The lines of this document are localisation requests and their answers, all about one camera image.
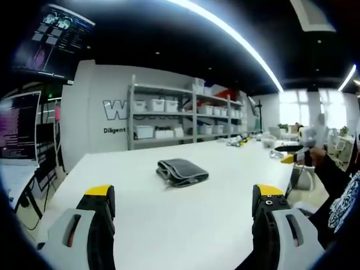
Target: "patterned shirt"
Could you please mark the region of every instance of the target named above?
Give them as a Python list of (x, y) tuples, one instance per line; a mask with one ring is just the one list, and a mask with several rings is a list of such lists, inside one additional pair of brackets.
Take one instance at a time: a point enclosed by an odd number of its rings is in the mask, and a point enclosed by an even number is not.
[(351, 181), (346, 187), (342, 196), (336, 199), (330, 207), (330, 217), (328, 219), (328, 227), (336, 233), (343, 225), (345, 218), (351, 212), (356, 198), (359, 195), (360, 187), (360, 171), (352, 176)]

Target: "office room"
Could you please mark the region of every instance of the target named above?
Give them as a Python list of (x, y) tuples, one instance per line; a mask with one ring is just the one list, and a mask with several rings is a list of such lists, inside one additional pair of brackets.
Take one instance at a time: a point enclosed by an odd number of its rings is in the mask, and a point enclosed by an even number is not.
[(7, 257), (46, 269), (352, 262), (354, 7), (27, 5), (0, 93), (3, 233), (19, 247)]

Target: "ceiling light strip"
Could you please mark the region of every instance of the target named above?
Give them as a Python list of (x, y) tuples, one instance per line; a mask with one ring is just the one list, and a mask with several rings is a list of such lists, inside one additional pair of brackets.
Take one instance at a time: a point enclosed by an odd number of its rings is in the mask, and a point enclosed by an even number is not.
[(283, 92), (284, 89), (282, 89), (280, 82), (275, 77), (274, 73), (270, 69), (270, 67), (266, 64), (266, 62), (262, 59), (260, 54), (247, 42), (237, 31), (232, 29), (228, 24), (226, 24), (223, 20), (216, 17), (214, 14), (210, 13), (209, 11), (205, 10), (204, 8), (188, 1), (188, 0), (167, 0), (168, 2), (172, 2), (175, 4), (178, 4), (179, 6), (182, 6), (184, 8), (187, 8), (188, 10), (191, 10), (192, 12), (195, 12), (199, 14), (200, 16), (208, 19), (209, 21), (216, 24), (218, 27), (223, 29), (226, 33), (228, 33), (230, 36), (232, 36), (236, 41), (238, 41), (252, 56), (257, 60), (257, 62), (260, 63), (260, 65), (263, 67), (263, 69), (267, 72), (267, 74), (270, 76), (274, 84), (276, 85), (279, 92)]
[(354, 75), (356, 70), (356, 65), (353, 65), (353, 68), (351, 69), (349, 75), (347, 76), (347, 78), (344, 80), (343, 84), (339, 87), (338, 91), (341, 92), (345, 86), (348, 84), (348, 82), (350, 81), (351, 77)]

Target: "hand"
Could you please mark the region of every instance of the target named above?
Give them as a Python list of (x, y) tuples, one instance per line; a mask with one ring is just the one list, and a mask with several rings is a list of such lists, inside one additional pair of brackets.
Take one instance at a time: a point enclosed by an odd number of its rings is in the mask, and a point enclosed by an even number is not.
[[(313, 166), (315, 167), (320, 166), (323, 163), (325, 156), (326, 156), (326, 151), (324, 149), (320, 149), (317, 147), (310, 148), (310, 157), (312, 159)], [(304, 163), (305, 163), (304, 160), (299, 160), (297, 162), (297, 164), (299, 165), (304, 165)]]

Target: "white wall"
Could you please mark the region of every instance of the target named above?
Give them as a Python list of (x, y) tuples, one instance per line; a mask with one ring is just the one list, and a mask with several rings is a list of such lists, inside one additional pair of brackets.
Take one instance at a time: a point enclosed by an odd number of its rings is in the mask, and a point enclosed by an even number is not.
[(95, 60), (79, 63), (72, 86), (62, 89), (60, 130), (64, 167), (67, 172), (89, 150), (88, 105), (90, 85), (95, 74)]
[[(280, 100), (278, 94), (266, 94), (263, 96), (254, 96), (252, 99), (262, 104), (263, 130), (267, 131), (269, 127), (276, 127), (280, 123)], [(252, 131), (255, 126), (255, 117), (251, 107), (247, 106), (247, 129)]]
[[(132, 75), (137, 83), (157, 84), (183, 88), (193, 79), (168, 71), (133, 66), (96, 65), (93, 60), (82, 61), (76, 72), (74, 85), (64, 86), (61, 100), (61, 142), (64, 166), (67, 172), (86, 153), (124, 151), (128, 149), (127, 132), (104, 133), (104, 128), (127, 127), (127, 91)], [(214, 85), (213, 93), (224, 90)], [(140, 99), (148, 96), (137, 96)], [(103, 101), (120, 100), (124, 104), (119, 117), (108, 120)], [(170, 125), (178, 120), (156, 119), (135, 121), (135, 124)], [(173, 145), (178, 142), (144, 145), (142, 148)]]
[(360, 117), (360, 109), (356, 94), (344, 94), (346, 107), (346, 125), (349, 128), (349, 134), (355, 134), (356, 126)]
[(310, 125), (318, 124), (318, 116), (321, 113), (319, 92), (308, 92)]

